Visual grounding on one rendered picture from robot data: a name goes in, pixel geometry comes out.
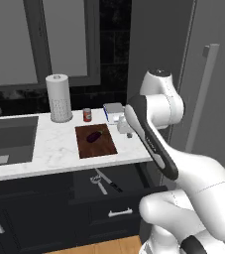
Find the grey fridge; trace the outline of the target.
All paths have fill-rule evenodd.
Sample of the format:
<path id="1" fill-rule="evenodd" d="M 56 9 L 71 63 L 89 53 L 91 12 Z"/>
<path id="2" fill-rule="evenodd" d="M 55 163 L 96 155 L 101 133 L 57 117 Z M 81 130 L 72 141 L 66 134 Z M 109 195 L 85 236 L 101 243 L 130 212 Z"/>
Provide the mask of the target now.
<path id="1" fill-rule="evenodd" d="M 178 150 L 185 151 L 210 44 L 220 48 L 191 153 L 225 168 L 225 0 L 132 0 L 127 95 L 140 91 L 148 69 L 171 71 L 186 109 L 163 134 Z"/>

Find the brown wooden cutting board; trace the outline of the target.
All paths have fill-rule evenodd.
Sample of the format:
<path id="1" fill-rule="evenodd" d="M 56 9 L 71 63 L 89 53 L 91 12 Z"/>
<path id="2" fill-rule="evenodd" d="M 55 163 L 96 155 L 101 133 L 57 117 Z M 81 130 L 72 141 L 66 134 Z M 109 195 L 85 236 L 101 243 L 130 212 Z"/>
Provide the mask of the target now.
<path id="1" fill-rule="evenodd" d="M 88 143 L 86 137 L 96 131 L 102 131 L 101 137 L 93 143 Z M 117 153 L 106 124 L 77 126 L 75 133 L 80 159 L 115 155 Z"/>

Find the black handled knife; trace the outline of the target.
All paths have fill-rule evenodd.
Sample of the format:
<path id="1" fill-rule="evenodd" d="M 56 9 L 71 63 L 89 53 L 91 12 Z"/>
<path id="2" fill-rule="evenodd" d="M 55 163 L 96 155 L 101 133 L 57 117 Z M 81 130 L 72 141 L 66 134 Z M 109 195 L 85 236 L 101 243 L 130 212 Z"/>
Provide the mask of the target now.
<path id="1" fill-rule="evenodd" d="M 108 184 L 110 185 L 114 190 L 117 192 L 123 192 L 122 189 L 120 189 L 114 182 L 112 182 L 105 174 L 103 174 L 100 170 L 95 169 L 96 173 Z"/>

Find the black cupboard door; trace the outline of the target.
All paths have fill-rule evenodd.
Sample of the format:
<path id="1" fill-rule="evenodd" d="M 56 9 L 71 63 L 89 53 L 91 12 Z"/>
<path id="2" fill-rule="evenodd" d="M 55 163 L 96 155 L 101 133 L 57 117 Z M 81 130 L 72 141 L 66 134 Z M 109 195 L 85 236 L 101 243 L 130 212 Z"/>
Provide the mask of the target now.
<path id="1" fill-rule="evenodd" d="M 71 184 L 13 186 L 0 182 L 0 254 L 44 254 L 76 244 L 69 222 Z"/>

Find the purple eggplant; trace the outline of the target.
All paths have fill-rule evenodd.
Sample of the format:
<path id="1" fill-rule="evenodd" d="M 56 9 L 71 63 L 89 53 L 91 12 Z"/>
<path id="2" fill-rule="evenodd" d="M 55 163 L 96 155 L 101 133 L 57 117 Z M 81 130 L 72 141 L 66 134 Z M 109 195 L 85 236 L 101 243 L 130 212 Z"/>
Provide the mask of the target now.
<path id="1" fill-rule="evenodd" d="M 95 142 L 97 139 L 99 139 L 99 138 L 101 137 L 101 135 L 102 135 L 102 131 L 93 132 L 93 133 L 91 133 L 90 135 L 88 135 L 88 136 L 86 137 L 86 141 L 87 141 L 88 143 L 93 143 L 93 142 Z"/>

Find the red can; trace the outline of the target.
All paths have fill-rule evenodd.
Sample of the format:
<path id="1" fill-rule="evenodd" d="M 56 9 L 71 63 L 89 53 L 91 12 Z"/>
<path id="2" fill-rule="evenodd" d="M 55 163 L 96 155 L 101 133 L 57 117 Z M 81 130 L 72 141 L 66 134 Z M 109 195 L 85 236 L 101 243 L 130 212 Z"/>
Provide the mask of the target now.
<path id="1" fill-rule="evenodd" d="M 84 108 L 83 109 L 83 121 L 84 122 L 90 122 L 91 120 L 92 120 L 91 109 L 90 108 Z"/>

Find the white paper towel roll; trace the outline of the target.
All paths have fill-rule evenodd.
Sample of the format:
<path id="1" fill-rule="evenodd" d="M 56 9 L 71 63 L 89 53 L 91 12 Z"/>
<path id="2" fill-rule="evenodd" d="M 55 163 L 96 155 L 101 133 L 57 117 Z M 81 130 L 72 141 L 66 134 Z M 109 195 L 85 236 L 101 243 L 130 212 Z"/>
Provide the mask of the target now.
<path id="1" fill-rule="evenodd" d="M 46 77 L 51 119 L 55 123 L 65 123 L 72 119 L 68 76 L 52 74 Z"/>

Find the silver peeler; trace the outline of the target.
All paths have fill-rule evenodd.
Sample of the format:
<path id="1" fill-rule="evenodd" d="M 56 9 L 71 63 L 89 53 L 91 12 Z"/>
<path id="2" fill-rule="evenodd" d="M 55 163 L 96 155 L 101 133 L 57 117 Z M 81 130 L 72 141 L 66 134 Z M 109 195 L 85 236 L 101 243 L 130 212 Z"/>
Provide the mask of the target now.
<path id="1" fill-rule="evenodd" d="M 102 191 L 103 194 L 107 194 L 107 190 L 105 189 L 105 187 L 103 186 L 103 184 L 101 183 L 101 177 L 99 175 L 95 176 L 95 177 L 91 177 L 90 181 L 95 184 L 98 185 L 100 190 Z"/>

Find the black open drawer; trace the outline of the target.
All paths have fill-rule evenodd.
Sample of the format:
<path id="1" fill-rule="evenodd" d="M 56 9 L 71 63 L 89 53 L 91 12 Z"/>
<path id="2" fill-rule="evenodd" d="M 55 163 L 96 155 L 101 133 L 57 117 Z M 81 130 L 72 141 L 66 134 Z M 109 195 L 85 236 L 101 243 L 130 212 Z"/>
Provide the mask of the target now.
<path id="1" fill-rule="evenodd" d="M 104 180 L 103 194 L 90 181 L 97 175 L 94 170 L 73 173 L 73 194 L 69 207 L 78 246 L 138 235 L 141 225 L 139 202 L 143 196 L 166 191 L 166 186 L 152 183 L 147 169 L 141 164 L 102 168 L 101 172 L 123 192 L 117 192 Z M 132 214 L 108 217 L 108 212 L 133 209 Z"/>

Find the dark grey sink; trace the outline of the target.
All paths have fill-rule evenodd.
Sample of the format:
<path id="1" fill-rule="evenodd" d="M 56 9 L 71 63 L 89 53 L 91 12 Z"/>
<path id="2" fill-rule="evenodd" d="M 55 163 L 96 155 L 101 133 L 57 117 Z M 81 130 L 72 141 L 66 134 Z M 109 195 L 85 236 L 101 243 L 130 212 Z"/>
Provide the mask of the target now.
<path id="1" fill-rule="evenodd" d="M 0 119 L 0 165 L 33 160 L 38 116 Z"/>

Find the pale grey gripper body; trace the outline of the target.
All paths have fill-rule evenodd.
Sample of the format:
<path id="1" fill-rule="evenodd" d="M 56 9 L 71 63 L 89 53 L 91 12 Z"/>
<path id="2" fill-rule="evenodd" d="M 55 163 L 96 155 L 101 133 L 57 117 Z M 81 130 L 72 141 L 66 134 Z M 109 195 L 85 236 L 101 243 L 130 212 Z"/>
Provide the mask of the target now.
<path id="1" fill-rule="evenodd" d="M 133 129 L 130 127 L 128 122 L 126 121 L 126 118 L 124 116 L 119 117 L 119 121 L 117 124 L 117 130 L 120 134 L 127 134 L 132 133 Z"/>

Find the grey framed window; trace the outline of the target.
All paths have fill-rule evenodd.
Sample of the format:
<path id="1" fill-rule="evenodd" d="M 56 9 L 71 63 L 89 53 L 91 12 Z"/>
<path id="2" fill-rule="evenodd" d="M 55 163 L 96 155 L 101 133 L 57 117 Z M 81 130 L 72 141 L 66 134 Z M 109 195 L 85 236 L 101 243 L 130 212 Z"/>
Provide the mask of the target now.
<path id="1" fill-rule="evenodd" d="M 0 0 L 0 91 L 100 83 L 99 0 Z"/>

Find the grey blue box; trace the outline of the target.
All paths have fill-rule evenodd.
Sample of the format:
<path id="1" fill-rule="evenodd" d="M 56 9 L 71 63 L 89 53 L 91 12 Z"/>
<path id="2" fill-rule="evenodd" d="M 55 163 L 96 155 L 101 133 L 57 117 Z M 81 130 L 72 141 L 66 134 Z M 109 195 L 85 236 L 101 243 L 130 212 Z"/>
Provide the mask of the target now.
<path id="1" fill-rule="evenodd" d="M 110 125 L 116 125 L 119 117 L 124 115 L 124 107 L 120 102 L 105 103 L 103 110 Z"/>

